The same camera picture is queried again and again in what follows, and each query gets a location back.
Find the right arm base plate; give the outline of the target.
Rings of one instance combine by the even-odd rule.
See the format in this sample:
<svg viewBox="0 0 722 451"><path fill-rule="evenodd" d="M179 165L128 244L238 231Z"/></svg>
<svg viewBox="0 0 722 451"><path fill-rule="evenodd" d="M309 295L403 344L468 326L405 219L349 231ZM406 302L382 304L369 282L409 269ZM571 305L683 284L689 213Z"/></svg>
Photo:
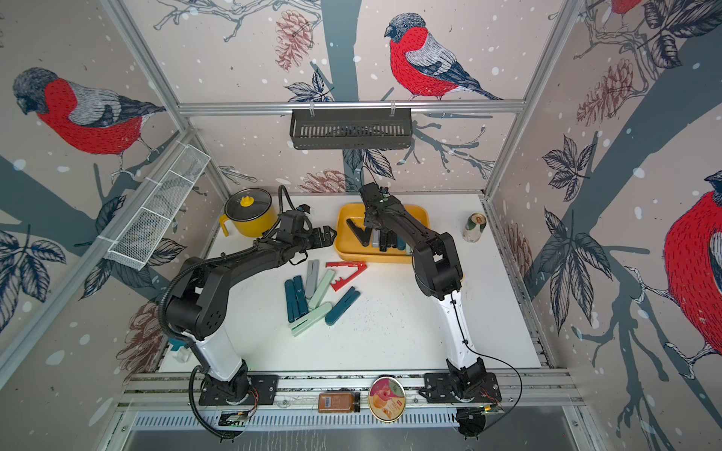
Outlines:
<svg viewBox="0 0 722 451"><path fill-rule="evenodd" d="M450 373L425 373L419 394L429 403L490 403L501 402L498 379L487 372L471 381L463 381Z"/></svg>

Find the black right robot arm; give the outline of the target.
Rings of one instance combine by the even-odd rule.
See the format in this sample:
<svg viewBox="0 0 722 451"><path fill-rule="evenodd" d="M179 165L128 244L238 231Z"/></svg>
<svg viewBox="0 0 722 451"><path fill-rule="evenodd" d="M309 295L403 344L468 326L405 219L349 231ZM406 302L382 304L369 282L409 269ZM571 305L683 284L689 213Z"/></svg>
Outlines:
<svg viewBox="0 0 722 451"><path fill-rule="evenodd" d="M423 225L402 202L375 183L363 186L359 193L365 207L365 226L393 232L411 247L417 285L425 296L437 300L447 323L451 393L462 401L481 396L488 372L468 337L462 306L464 272L452 236Z"/></svg>

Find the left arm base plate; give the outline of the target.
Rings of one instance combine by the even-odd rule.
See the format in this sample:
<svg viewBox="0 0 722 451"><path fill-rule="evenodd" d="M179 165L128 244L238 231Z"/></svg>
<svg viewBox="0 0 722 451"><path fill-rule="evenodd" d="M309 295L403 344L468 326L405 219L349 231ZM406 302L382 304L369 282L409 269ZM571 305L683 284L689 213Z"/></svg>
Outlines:
<svg viewBox="0 0 722 451"><path fill-rule="evenodd" d="M278 390L278 375L244 374L232 381L218 381L206 375L201 383L200 406L269 406Z"/></svg>

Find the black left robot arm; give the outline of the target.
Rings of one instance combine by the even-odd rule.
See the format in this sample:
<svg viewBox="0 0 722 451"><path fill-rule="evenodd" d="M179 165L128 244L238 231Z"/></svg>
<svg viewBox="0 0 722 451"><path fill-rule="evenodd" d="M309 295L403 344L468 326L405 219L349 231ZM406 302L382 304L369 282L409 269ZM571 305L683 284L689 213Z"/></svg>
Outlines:
<svg viewBox="0 0 722 451"><path fill-rule="evenodd" d="M222 404L241 403L252 393L244 358L224 326L231 289L261 272L282 267L310 250L331 246L338 232L314 227L303 210L286 210L250 248L212 259L191 257L158 302L167 337L184 342L204 372L204 383Z"/></svg>

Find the red pruning pliers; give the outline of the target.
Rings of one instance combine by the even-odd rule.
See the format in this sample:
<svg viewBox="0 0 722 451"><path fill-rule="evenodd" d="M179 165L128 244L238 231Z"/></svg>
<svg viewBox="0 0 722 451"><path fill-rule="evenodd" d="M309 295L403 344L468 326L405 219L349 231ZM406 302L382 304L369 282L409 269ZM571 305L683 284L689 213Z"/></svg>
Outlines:
<svg viewBox="0 0 722 451"><path fill-rule="evenodd" d="M360 276L368 269L368 264L363 261L332 261L325 264L327 269L342 270L342 275L331 282L334 291L339 292L348 286L357 276Z"/></svg>

